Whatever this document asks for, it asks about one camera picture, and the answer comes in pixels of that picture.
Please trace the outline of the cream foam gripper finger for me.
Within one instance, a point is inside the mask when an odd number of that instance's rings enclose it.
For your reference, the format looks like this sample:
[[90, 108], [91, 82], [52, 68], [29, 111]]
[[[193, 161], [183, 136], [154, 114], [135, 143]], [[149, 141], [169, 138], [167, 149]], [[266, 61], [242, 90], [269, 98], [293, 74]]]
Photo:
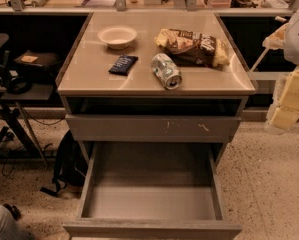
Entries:
[[262, 42], [262, 46], [271, 50], [282, 49], [284, 47], [284, 38], [287, 26], [288, 24], [282, 25], [275, 32], [266, 37]]
[[267, 131], [288, 131], [299, 119], [299, 67], [276, 80], [273, 103], [266, 115]]

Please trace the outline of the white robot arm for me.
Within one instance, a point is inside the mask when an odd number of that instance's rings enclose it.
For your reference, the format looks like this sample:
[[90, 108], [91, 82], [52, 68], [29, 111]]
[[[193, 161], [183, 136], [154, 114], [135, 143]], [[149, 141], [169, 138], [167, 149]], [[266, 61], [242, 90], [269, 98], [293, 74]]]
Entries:
[[288, 75], [280, 75], [273, 93], [265, 129], [272, 134], [282, 134], [299, 119], [299, 9], [287, 23], [266, 37], [262, 46], [282, 49], [284, 58], [296, 65]]

